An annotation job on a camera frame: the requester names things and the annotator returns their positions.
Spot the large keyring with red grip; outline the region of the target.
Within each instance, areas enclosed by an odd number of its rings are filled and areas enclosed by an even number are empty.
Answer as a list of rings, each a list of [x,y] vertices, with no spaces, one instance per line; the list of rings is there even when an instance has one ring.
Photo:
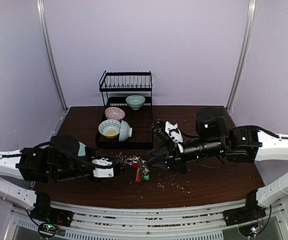
[[[135,182],[148,181],[150,179],[150,171],[147,166],[147,161],[143,160],[140,156],[126,156],[120,155],[118,161],[124,165],[129,165],[131,168],[136,169]]]

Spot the bunch of metal keys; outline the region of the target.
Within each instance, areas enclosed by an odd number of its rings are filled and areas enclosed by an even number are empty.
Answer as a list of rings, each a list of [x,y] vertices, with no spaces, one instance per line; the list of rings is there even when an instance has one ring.
[[[147,161],[141,159],[140,157],[135,157],[133,160],[132,167],[136,168],[136,177],[135,181],[140,183],[142,180],[149,180],[150,171],[147,166]]]

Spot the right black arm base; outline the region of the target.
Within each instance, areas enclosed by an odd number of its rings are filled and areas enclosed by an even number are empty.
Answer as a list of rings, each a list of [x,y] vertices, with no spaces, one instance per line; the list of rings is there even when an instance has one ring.
[[[226,226],[239,225],[255,221],[259,216],[266,216],[266,208],[258,205],[257,192],[258,190],[253,190],[246,195],[243,207],[225,210],[222,213]]]

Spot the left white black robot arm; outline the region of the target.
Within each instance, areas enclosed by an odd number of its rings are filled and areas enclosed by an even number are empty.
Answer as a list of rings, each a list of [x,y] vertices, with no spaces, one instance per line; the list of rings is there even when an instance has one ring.
[[[27,211],[36,211],[45,222],[51,222],[56,218],[56,211],[47,194],[25,189],[5,178],[48,183],[89,177],[99,183],[125,171],[117,158],[101,156],[96,148],[72,136],[53,136],[34,147],[0,151],[0,198]]]

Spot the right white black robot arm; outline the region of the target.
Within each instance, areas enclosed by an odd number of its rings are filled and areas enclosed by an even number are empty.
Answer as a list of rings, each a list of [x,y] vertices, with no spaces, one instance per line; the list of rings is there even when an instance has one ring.
[[[180,131],[177,124],[156,121],[153,132],[162,143],[150,153],[147,166],[169,171],[186,172],[186,164],[207,158],[225,158],[233,163],[288,161],[288,134],[277,134],[256,125],[229,129],[223,107],[205,107],[195,113],[196,137]],[[288,195],[288,172],[267,186],[247,194],[240,210],[243,220],[252,220],[260,209]]]

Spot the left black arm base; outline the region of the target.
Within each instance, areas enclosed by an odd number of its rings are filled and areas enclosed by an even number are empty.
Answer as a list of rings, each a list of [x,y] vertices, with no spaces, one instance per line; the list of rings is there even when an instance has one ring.
[[[71,226],[74,216],[72,211],[51,207],[51,198],[48,194],[39,191],[35,191],[34,193],[36,200],[33,203],[33,209],[29,211],[33,219],[53,225]]]

